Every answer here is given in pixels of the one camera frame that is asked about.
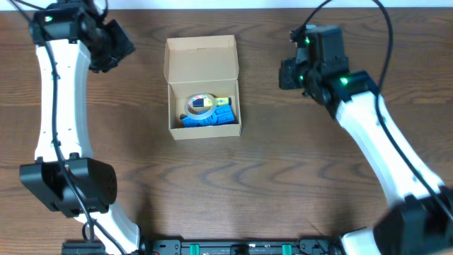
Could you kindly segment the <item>brown cardboard box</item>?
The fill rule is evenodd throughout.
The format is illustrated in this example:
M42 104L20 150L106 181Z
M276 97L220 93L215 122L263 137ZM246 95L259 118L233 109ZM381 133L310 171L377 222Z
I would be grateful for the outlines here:
M175 140L234 137L241 134L239 61L233 35L169 38L166 41L164 76L168 84L168 130ZM184 127L189 98L210 94L229 98L233 123Z

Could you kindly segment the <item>blue plastic block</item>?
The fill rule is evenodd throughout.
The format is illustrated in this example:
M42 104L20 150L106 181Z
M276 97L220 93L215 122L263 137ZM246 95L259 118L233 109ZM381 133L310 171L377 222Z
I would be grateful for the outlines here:
M180 115L183 127L196 128L211 125L226 125L235 123L235 117L231 106L218 106L210 117L202 120L194 120L185 114Z

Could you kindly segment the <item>large clear tape roll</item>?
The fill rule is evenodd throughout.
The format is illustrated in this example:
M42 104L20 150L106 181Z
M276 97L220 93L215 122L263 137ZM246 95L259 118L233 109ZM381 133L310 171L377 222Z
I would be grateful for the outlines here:
M217 100L210 93L199 93L188 97L185 114L193 120L204 120L215 113Z

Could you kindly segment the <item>yellow blue highlighter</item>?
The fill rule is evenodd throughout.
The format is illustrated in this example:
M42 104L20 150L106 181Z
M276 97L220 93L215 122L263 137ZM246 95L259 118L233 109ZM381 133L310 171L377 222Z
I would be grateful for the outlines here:
M226 98L215 98L217 106L226 106L231 105L231 99L229 97ZM192 102L192 106L196 108L204 108L204 107L211 107L213 104L212 100L209 98L198 98Z

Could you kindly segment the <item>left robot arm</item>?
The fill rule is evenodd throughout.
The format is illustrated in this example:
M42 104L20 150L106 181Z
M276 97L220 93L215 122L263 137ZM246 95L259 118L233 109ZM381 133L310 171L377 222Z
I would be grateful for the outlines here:
M88 74L108 72L134 51L108 20L107 1L56 1L28 19L40 66L41 121L32 164L21 183L49 210L82 224L81 243L63 254L142 254L139 227L117 201L114 168L93 156L88 134Z

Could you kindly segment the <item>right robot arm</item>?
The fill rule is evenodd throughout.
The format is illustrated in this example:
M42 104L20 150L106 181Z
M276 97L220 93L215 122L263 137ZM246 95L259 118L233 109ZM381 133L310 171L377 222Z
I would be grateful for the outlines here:
M420 159L366 71L353 72L336 25L304 25L283 60L279 86L301 89L353 138L382 187L388 213L371 228L344 234L334 253L431 254L452 248L452 190Z

